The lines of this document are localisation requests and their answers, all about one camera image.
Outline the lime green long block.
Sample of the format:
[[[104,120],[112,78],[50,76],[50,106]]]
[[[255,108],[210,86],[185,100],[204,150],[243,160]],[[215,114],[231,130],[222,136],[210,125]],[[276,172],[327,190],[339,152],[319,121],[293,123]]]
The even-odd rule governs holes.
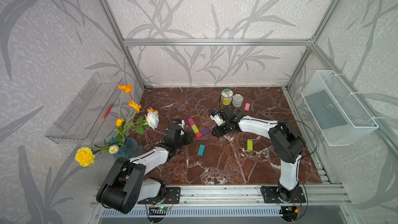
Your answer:
[[[196,126],[195,124],[192,125],[191,127],[192,127],[194,133],[199,133],[199,132],[200,132],[199,129],[197,128],[197,126]]]

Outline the magenta long block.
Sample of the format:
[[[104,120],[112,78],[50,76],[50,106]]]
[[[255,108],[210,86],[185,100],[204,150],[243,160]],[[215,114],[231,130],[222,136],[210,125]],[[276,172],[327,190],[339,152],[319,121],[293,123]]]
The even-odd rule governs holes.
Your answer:
[[[188,122],[189,122],[190,126],[194,126],[195,125],[195,122],[194,122],[194,120],[192,118],[189,118]]]

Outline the purple long block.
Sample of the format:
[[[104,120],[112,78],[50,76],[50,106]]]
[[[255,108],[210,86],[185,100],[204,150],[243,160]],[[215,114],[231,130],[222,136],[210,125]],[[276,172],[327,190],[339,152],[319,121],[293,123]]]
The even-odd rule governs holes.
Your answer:
[[[206,135],[208,135],[210,133],[211,133],[210,128],[206,128],[206,129],[200,131],[201,136],[206,136]]]

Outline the teal block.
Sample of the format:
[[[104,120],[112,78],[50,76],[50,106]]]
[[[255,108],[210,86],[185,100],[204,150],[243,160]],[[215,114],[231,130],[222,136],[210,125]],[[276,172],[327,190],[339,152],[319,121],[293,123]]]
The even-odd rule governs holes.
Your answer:
[[[198,155],[203,156],[205,151],[205,145],[200,145],[199,150],[198,150]]]

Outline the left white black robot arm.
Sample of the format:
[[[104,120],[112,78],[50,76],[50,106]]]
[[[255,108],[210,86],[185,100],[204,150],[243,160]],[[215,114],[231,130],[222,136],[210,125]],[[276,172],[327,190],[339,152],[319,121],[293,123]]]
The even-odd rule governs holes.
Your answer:
[[[118,158],[102,183],[96,200],[105,208],[129,213],[137,202],[162,201],[166,186],[156,179],[144,179],[156,167],[167,163],[177,150],[191,145],[193,132],[179,134],[175,139],[165,138],[151,151],[135,158]]]

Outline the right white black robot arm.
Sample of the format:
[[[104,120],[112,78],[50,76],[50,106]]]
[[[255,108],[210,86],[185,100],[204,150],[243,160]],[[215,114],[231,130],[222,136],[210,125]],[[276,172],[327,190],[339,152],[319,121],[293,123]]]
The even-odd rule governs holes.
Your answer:
[[[212,135],[218,138],[239,131],[271,140],[281,163],[280,178],[276,189],[262,186],[261,193],[284,203],[296,198],[299,193],[299,165],[305,142],[289,120],[271,121],[235,115],[227,117],[224,113],[212,114],[210,119],[216,123]]]

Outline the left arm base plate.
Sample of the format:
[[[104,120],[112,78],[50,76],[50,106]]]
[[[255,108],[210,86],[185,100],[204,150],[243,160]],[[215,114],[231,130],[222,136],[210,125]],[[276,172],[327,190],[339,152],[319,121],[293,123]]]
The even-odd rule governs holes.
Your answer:
[[[181,188],[180,187],[169,187],[166,186],[164,189],[161,189],[160,195],[154,198],[148,198],[142,201],[138,201],[138,204],[179,204],[181,196]]]

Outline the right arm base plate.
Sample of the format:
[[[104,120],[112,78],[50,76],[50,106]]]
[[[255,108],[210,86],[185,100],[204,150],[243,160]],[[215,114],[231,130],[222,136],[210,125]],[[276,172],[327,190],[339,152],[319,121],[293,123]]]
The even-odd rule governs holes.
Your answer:
[[[297,185],[294,189],[288,190],[281,185],[262,186],[260,192],[264,203],[306,203],[306,194]]]

